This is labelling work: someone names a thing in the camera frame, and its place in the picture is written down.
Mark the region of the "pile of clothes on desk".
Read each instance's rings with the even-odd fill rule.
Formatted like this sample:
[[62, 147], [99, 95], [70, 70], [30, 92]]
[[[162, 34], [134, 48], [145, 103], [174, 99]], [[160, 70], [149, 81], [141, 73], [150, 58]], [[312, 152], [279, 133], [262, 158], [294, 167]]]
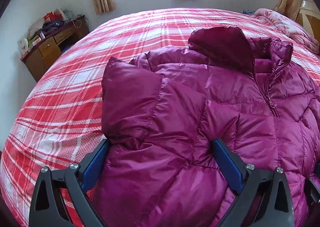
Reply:
[[40, 33], [47, 36], [62, 27], [64, 24], [65, 22], [63, 20], [45, 22], [43, 18], [40, 18], [29, 27], [27, 39], [31, 40], [34, 36], [40, 35]]

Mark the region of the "wooden headboard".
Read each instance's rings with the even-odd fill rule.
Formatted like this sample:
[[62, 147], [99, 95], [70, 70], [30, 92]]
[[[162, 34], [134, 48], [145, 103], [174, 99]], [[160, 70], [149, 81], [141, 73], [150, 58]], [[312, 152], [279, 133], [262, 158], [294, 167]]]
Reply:
[[319, 41], [319, 9], [313, 0], [302, 0], [296, 22]]

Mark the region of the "brown wooden desk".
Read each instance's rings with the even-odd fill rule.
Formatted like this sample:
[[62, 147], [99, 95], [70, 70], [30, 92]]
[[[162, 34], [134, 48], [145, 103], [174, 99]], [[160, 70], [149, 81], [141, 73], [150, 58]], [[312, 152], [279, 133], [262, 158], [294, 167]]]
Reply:
[[21, 57], [33, 79], [39, 81], [59, 57], [76, 42], [88, 35], [88, 19], [79, 15], [39, 41]]

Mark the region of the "white carton box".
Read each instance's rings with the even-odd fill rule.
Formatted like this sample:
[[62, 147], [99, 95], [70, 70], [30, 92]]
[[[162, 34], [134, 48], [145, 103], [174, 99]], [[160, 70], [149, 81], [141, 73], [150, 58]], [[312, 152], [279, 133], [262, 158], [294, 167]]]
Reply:
[[17, 44], [18, 44], [18, 48], [20, 50], [21, 55], [24, 55], [24, 54], [28, 53], [29, 45], [28, 45], [27, 38], [24, 38], [24, 37], [20, 38], [18, 40]]

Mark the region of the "red gift bag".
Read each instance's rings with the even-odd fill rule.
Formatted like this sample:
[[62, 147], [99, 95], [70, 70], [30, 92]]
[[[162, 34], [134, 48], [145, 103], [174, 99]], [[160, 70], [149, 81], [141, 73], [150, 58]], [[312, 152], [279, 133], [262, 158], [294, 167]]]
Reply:
[[61, 14], [56, 14], [53, 12], [47, 13], [44, 17], [43, 17], [45, 22], [55, 22], [55, 21], [61, 21], [63, 20], [63, 17]]

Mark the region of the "red plaid bed cover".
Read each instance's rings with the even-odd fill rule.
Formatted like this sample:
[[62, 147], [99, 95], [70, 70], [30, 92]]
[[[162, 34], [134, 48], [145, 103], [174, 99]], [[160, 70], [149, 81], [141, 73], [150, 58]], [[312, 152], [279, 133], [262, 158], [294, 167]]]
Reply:
[[21, 226], [29, 224], [31, 196], [41, 168], [64, 169], [105, 138], [102, 80], [107, 63], [129, 63], [161, 48], [188, 48], [192, 32], [238, 27], [248, 38], [293, 45], [291, 59], [319, 86], [319, 59], [260, 16], [225, 10], [177, 8], [108, 21], [64, 53], [22, 105], [1, 157], [1, 193]]

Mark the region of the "pink floral folded quilt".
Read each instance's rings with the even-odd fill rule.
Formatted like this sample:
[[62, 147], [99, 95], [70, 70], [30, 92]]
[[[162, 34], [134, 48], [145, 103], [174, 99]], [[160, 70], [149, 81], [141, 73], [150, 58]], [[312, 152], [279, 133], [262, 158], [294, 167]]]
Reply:
[[319, 42], [303, 26], [290, 18], [270, 9], [260, 8], [255, 11], [255, 16], [260, 16], [270, 22], [296, 43], [303, 45], [308, 51], [319, 55]]

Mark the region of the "magenta puffer jacket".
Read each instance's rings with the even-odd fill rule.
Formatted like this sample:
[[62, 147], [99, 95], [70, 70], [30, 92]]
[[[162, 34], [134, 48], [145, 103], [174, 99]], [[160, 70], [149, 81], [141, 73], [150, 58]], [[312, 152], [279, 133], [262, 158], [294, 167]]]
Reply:
[[100, 217], [108, 226], [216, 226], [234, 200], [210, 149], [222, 139], [244, 162], [284, 170], [303, 226], [304, 182], [319, 162], [319, 86], [287, 41], [215, 27], [188, 44], [107, 63]]

